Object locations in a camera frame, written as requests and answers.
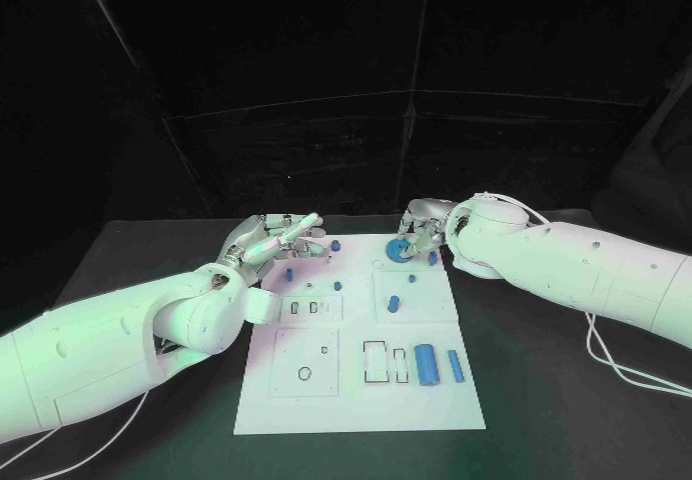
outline blue disk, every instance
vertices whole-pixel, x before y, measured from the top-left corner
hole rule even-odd
[[[411,244],[407,242],[407,240],[397,240],[394,239],[388,244],[386,244],[386,256],[389,257],[389,260],[397,263],[407,263],[414,257],[408,258],[401,258],[401,251],[405,250],[405,248]]]

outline blue knob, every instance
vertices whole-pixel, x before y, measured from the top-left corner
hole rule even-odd
[[[399,297],[397,295],[392,295],[389,298],[389,307],[386,308],[392,313],[397,313],[397,310],[399,309]]]

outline small blue object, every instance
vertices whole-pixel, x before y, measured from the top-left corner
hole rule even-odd
[[[414,257],[401,258],[401,251],[407,249],[411,244],[405,240],[391,240],[386,244],[386,256],[389,260],[397,263],[407,263]]]
[[[397,310],[399,309],[399,297],[397,295],[392,295],[389,298],[389,307],[386,308],[392,313],[397,313]]]
[[[424,387],[431,387],[440,383],[440,374],[437,373],[435,349],[433,345],[424,343],[414,348],[415,365],[418,367],[418,381]]]
[[[461,365],[458,364],[458,357],[456,350],[447,350],[447,356],[450,357],[451,371],[454,372],[454,380],[457,383],[464,381],[464,374],[461,373]]]

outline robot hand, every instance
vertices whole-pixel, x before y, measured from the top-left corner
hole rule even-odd
[[[221,353],[244,320],[270,323],[278,296],[251,286],[274,259],[327,255],[306,239],[324,235],[319,225],[316,213],[252,216],[215,263],[68,304],[0,337],[0,443],[111,410]]]
[[[529,213],[539,224],[529,222]],[[415,235],[408,243],[407,232]],[[405,262],[447,244],[453,265],[546,300],[620,320],[692,348],[692,260],[627,238],[549,222],[523,203],[477,194],[412,200],[388,256]]]

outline table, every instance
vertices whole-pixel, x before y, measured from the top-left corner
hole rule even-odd
[[[326,216],[324,228],[330,234],[388,233],[398,222],[395,215]],[[238,223],[110,222],[58,304],[212,262]],[[115,443],[59,478],[689,478],[692,400],[630,386],[591,360],[584,315],[506,282],[454,270],[448,250],[443,261],[487,430],[234,436],[252,329],[245,324],[226,352],[150,392]],[[601,319],[597,325],[621,364],[692,385],[688,349],[619,322]],[[137,401],[65,427],[0,477],[33,478],[81,461]],[[1,445],[0,459],[36,438]]]

